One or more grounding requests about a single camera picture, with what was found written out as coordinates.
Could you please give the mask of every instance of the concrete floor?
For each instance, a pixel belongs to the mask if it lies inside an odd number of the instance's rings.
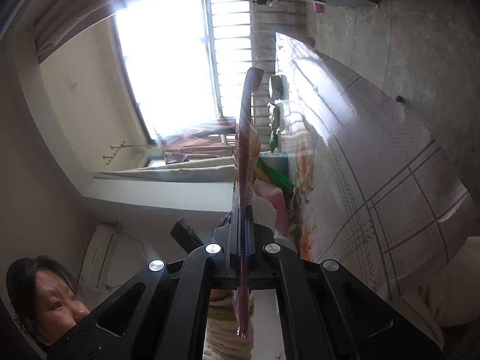
[[[480,208],[480,17],[470,3],[380,0],[322,14],[307,3],[306,29],[316,49],[405,99]]]

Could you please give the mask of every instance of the woman's nose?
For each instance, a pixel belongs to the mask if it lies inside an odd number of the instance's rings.
[[[76,323],[79,323],[83,318],[85,318],[90,312],[84,305],[74,306],[72,310],[73,319]]]

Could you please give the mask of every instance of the black hair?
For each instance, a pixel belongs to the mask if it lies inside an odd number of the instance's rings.
[[[62,279],[74,294],[83,295],[75,277],[57,260],[48,256],[22,258],[13,262],[7,271],[6,282],[10,304],[17,314],[17,323],[45,352],[48,346],[37,339],[38,315],[35,309],[35,275],[37,271],[52,271]]]

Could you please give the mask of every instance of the air conditioner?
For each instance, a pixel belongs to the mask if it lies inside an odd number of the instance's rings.
[[[80,284],[101,291],[107,278],[110,257],[117,240],[117,232],[108,225],[98,225],[83,260]]]

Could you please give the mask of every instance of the sunlight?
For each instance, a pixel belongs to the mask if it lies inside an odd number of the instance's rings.
[[[249,4],[146,0],[116,15],[128,79],[151,139],[222,113],[239,117],[252,66]]]
[[[152,139],[216,119],[202,0],[148,0],[120,12],[116,21]]]

